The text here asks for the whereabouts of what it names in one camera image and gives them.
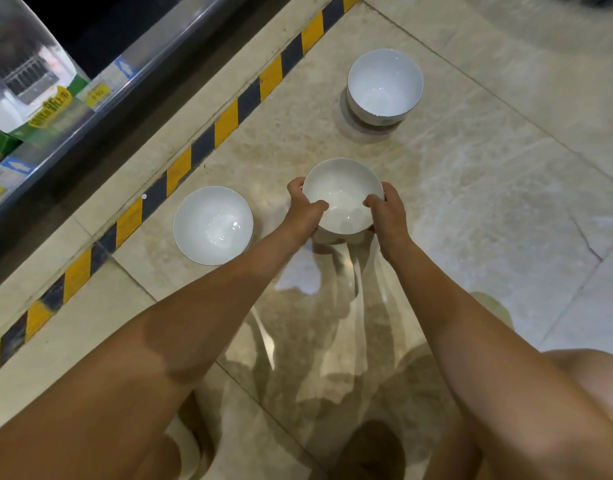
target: ceramic bowl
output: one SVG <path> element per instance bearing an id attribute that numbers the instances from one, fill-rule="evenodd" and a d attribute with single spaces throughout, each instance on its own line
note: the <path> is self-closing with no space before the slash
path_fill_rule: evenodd
<path id="1" fill-rule="evenodd" d="M 253 213 L 238 192 L 204 187 L 184 199 L 173 219 L 173 237 L 184 256 L 218 266 L 243 252 L 253 236 Z"/>
<path id="2" fill-rule="evenodd" d="M 334 234 L 362 232 L 373 224 L 363 202 L 369 194 L 384 198 L 380 179 L 369 167 L 349 158 L 333 158 L 314 166 L 302 186 L 310 202 L 325 200 L 329 209 L 320 227 Z"/>
<path id="3" fill-rule="evenodd" d="M 379 48 L 361 55 L 350 68 L 347 99 L 355 115 L 373 126 L 405 119 L 422 97 L 424 77 L 406 54 Z"/>

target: yellow and black striped tape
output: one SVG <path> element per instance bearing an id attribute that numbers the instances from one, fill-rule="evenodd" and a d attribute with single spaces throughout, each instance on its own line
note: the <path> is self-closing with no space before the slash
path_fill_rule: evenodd
<path id="1" fill-rule="evenodd" d="M 64 274 L 0 338 L 0 368 L 90 279 L 108 257 L 268 97 L 321 37 L 359 0 L 332 0 L 242 94 L 73 261 Z"/>

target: person's left arm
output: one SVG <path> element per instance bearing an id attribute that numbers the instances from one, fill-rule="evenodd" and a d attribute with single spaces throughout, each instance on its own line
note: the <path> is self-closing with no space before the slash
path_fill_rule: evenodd
<path id="1" fill-rule="evenodd" d="M 328 208 L 303 178 L 278 229 L 131 319 L 0 428 L 0 480 L 124 480 Z"/>

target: marble floor tile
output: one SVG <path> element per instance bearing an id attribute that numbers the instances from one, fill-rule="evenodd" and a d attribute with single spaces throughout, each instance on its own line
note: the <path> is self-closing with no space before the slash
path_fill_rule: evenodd
<path id="1" fill-rule="evenodd" d="M 91 242 L 70 217 L 0 284 L 0 337 Z M 23 251 L 23 243 L 16 249 Z"/>
<path id="2" fill-rule="evenodd" d="M 613 8 L 366 1 L 613 177 Z"/>
<path id="3" fill-rule="evenodd" d="M 321 467 L 215 364 L 196 389 L 215 442 L 215 460 L 205 480 L 325 478 Z"/>
<path id="4" fill-rule="evenodd" d="M 613 251 L 540 344 L 541 350 L 576 348 L 613 354 Z"/>
<path id="5" fill-rule="evenodd" d="M 120 167 L 76 212 L 92 235 L 120 213 L 126 202 L 188 144 L 219 110 L 266 65 L 330 0 L 291 0 L 233 56 L 175 115 Z M 193 79 L 215 65 L 207 60 Z"/>
<path id="6" fill-rule="evenodd" d="M 417 60 L 422 100 L 391 133 L 349 119 L 353 60 L 393 47 Z M 366 5 L 354 7 L 116 252 L 156 299 L 209 272 L 175 246 L 177 206 L 226 185 L 254 240 L 286 213 L 285 185 L 352 157 L 399 188 L 415 240 L 469 291 L 508 309 L 538 344 L 613 245 L 613 182 Z M 264 347 L 257 319 L 274 341 Z M 392 268 L 371 240 L 309 243 L 252 309 L 220 364 L 330 467 L 352 430 L 382 418 L 421 478 L 450 396 Z"/>
<path id="7" fill-rule="evenodd" d="M 0 370 L 0 426 L 153 303 L 120 266 L 107 261 Z"/>

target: hand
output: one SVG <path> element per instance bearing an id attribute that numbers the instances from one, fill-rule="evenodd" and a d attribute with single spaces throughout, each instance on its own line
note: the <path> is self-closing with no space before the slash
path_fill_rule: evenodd
<path id="1" fill-rule="evenodd" d="M 295 240 L 295 250 L 300 249 L 313 235 L 324 211 L 329 208 L 329 204 L 323 200 L 310 203 L 302 192 L 303 184 L 304 177 L 298 177 L 286 186 L 291 195 L 291 206 L 284 222 L 280 224 L 280 228 L 286 230 L 287 235 Z"/>
<path id="2" fill-rule="evenodd" d="M 387 261 L 392 262 L 397 250 L 412 240 L 406 226 L 404 204 L 397 190 L 388 182 L 382 182 L 382 187 L 384 200 L 371 194 L 366 197 L 364 205 L 371 209 L 373 229 L 377 234 L 382 254 Z"/>

